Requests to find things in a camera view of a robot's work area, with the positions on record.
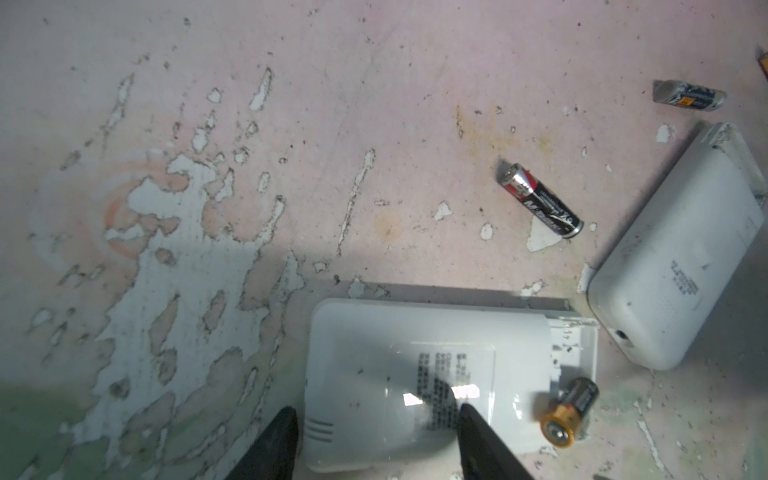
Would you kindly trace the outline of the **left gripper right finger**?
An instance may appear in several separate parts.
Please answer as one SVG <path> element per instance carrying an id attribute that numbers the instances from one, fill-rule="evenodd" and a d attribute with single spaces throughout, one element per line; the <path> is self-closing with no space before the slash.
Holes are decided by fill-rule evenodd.
<path id="1" fill-rule="evenodd" d="M 471 404 L 459 409 L 457 440 L 464 479 L 533 479 Z"/>

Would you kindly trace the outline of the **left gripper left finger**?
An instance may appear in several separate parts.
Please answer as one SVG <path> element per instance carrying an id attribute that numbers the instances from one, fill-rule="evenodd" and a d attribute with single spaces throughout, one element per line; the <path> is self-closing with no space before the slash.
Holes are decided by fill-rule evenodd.
<path id="1" fill-rule="evenodd" d="M 226 480 L 291 480 L 299 444 L 298 414 L 282 408 L 226 476 Z"/>

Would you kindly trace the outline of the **gold black AA battery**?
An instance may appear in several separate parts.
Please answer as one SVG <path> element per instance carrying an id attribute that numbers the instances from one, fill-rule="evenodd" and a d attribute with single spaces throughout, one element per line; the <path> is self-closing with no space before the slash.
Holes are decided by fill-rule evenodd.
<path id="1" fill-rule="evenodd" d="M 557 448 L 570 447 L 599 394 L 598 385 L 589 378 L 579 377 L 571 381 L 540 420 L 540 429 L 546 440 Z"/>

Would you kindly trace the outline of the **white remote with display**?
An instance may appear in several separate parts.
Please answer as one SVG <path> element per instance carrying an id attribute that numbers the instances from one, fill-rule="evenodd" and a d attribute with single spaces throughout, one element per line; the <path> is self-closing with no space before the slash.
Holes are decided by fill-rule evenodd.
<path id="1" fill-rule="evenodd" d="M 310 318 L 302 455 L 317 473 L 452 449 L 463 405 L 516 454 L 548 447 L 540 419 L 596 375 L 599 325 L 574 313 L 327 299 Z"/>

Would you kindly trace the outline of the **grey white remote control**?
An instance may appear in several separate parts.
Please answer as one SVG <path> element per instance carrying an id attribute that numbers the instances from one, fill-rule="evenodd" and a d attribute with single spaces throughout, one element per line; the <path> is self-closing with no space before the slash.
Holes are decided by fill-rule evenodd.
<path id="1" fill-rule="evenodd" d="M 705 126 L 590 281 L 633 363 L 679 365 L 765 222 L 767 182 L 733 123 Z"/>

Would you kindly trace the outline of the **red black AA battery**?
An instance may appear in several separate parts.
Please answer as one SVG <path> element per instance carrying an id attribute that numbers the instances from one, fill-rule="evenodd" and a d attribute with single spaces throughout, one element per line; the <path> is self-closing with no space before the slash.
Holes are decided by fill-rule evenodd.
<path id="1" fill-rule="evenodd" d="M 499 176 L 499 183 L 560 237 L 569 239 L 582 231 L 584 222 L 522 165 L 506 166 Z"/>

